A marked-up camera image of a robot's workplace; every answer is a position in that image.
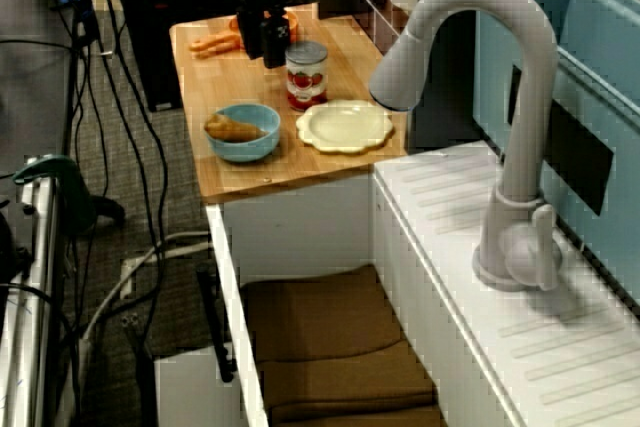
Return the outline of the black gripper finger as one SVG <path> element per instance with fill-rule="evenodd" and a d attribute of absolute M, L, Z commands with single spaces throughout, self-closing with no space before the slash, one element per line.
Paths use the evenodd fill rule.
<path fill-rule="evenodd" d="M 239 10 L 237 12 L 238 28 L 244 45 L 244 50 L 250 59 L 262 56 L 262 40 L 260 26 L 263 22 L 262 11 Z"/>

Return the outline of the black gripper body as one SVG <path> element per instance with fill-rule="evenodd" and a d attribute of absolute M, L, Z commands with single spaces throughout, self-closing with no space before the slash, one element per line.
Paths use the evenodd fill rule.
<path fill-rule="evenodd" d="M 284 8 L 285 0 L 237 0 L 237 14 L 265 18 L 266 12 Z"/>

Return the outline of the black gripper finger with sticker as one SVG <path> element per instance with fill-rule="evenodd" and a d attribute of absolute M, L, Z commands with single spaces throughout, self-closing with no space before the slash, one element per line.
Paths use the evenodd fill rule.
<path fill-rule="evenodd" d="M 286 63 L 285 51 L 290 44 L 289 20 L 284 10 L 270 10 L 262 22 L 263 61 L 267 69 L 274 69 Z"/>

